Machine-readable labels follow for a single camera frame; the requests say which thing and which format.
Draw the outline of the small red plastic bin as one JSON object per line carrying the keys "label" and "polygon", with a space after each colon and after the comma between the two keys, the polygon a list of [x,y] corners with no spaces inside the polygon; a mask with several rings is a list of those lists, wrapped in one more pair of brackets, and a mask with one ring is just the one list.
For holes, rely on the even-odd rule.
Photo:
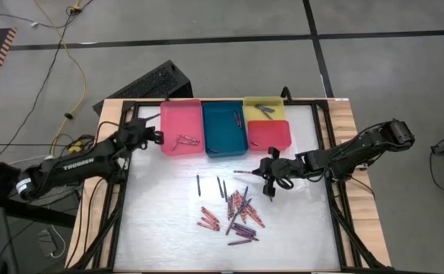
{"label": "small red plastic bin", "polygon": [[[248,138],[251,151],[267,151],[270,147],[282,151],[292,144],[290,124],[286,120],[249,121]],[[251,142],[257,142],[262,147],[256,147]]]}

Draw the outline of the large pink plastic bin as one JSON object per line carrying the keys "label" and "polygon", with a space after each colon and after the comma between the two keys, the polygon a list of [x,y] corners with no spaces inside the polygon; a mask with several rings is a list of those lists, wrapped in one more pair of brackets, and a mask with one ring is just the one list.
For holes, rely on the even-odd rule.
{"label": "large pink plastic bin", "polygon": [[[169,157],[201,154],[205,149],[201,101],[196,99],[165,101],[160,105],[160,131],[164,134],[162,152]],[[197,146],[179,144],[172,150],[178,135],[200,140]]]}

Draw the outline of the small yellow plastic bin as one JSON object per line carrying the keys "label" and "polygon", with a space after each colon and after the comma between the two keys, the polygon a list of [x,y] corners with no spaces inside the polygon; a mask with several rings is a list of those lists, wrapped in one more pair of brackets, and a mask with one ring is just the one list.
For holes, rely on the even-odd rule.
{"label": "small yellow plastic bin", "polygon": [[261,110],[255,108],[256,104],[275,109],[275,112],[269,113],[273,120],[285,120],[284,99],[281,97],[244,97],[243,112],[246,122],[252,120],[271,120],[268,119]]}

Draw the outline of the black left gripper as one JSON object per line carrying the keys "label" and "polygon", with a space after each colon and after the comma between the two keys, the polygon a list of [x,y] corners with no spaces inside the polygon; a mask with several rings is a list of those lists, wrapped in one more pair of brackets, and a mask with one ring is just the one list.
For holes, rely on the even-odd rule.
{"label": "black left gripper", "polygon": [[153,126],[147,127],[147,122],[160,116],[160,113],[144,117],[137,118],[122,127],[122,143],[127,149],[136,149],[147,147],[149,141],[154,142],[157,145],[164,144],[164,134],[161,131],[155,131]]}

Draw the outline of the black bar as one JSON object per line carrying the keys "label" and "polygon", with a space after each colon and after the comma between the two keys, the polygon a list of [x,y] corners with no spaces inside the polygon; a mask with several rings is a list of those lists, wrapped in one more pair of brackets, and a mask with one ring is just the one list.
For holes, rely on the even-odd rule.
{"label": "black bar", "polygon": [[75,226],[76,216],[59,212],[53,209],[43,208],[37,205],[29,205],[11,199],[2,203],[7,215],[48,225],[59,225],[66,228]]}

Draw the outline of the black perforated case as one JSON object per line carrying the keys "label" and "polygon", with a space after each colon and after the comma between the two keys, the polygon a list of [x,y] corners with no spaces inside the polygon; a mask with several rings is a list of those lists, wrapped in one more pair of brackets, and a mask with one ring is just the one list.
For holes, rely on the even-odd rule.
{"label": "black perforated case", "polygon": [[168,60],[106,99],[193,98],[191,81]]}

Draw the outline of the blue plastic bin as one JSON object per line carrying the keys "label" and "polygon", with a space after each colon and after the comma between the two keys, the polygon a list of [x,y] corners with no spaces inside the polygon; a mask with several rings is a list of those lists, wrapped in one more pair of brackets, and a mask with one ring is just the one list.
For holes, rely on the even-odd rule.
{"label": "blue plastic bin", "polygon": [[[242,128],[238,127],[233,110],[240,113]],[[244,155],[248,149],[246,124],[241,101],[206,102],[202,104],[205,151],[209,158]],[[219,153],[209,152],[209,148]]]}

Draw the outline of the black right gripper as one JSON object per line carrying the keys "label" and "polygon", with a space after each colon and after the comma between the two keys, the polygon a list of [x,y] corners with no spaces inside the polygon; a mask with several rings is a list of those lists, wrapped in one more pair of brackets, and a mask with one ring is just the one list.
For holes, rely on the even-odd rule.
{"label": "black right gripper", "polygon": [[268,153],[269,157],[261,159],[252,174],[262,175],[265,180],[262,192],[272,201],[276,191],[274,182],[283,189],[293,189],[291,179],[300,175],[300,164],[296,160],[279,158],[280,151],[275,147],[270,147]]}

